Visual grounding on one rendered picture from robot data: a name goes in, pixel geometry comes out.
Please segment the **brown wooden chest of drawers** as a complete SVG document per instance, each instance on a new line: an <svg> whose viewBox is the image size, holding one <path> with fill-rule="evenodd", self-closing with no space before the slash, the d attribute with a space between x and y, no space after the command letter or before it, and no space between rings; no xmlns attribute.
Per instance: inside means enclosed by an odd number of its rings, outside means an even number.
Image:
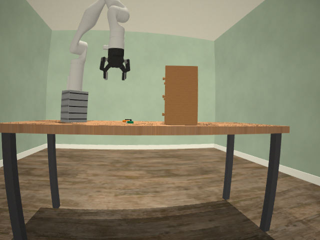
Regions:
<svg viewBox="0 0 320 240"><path fill-rule="evenodd" d="M165 125L198 125L198 66L165 66Z"/></svg>

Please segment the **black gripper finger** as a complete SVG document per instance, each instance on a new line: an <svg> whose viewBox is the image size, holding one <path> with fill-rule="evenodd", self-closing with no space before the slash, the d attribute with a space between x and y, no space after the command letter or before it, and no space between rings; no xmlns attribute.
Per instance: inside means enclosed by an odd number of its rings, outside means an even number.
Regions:
<svg viewBox="0 0 320 240"><path fill-rule="evenodd" d="M105 66L105 62L106 61L108 61L108 58L106 58L106 57L102 57L101 58L101 62L100 62L100 70L102 70L103 71L103 78L104 78L104 80L108 80L108 69L109 68L111 68L111 66L116 62L116 60L114 59L110 64L108 63L107 65L106 65L106 67L104 68L104 66Z"/></svg>
<svg viewBox="0 0 320 240"><path fill-rule="evenodd" d="M121 60L119 60L118 63L121 65L121 67L119 68L122 70L122 81L125 81L127 72L130 71L130 60L124 59L125 66L123 65Z"/></svg>

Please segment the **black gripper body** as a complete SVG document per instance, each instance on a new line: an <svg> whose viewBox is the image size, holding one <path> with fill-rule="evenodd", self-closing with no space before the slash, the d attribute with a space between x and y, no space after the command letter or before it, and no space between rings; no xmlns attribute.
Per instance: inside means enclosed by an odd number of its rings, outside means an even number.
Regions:
<svg viewBox="0 0 320 240"><path fill-rule="evenodd" d="M124 49L122 48L109 48L108 49L108 60L107 62L110 64L113 60L116 62L111 66L112 68L120 68L119 60L124 63Z"/></svg>

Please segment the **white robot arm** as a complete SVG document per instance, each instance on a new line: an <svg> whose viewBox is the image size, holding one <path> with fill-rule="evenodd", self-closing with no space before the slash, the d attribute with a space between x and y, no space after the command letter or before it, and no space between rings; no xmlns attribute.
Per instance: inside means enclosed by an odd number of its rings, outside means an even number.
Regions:
<svg viewBox="0 0 320 240"><path fill-rule="evenodd" d="M105 4L108 8L107 19L110 33L108 45L104 45L103 50L108 50L109 48L125 48L125 28L119 25L118 22L126 23L129 20L130 13L128 9L120 2L120 0L97 0L86 8L70 44L70 53L79 55L79 58L70 61L66 90L83 90L84 68L88 44L84 41L80 41L80 39L87 31L96 25Z"/></svg>

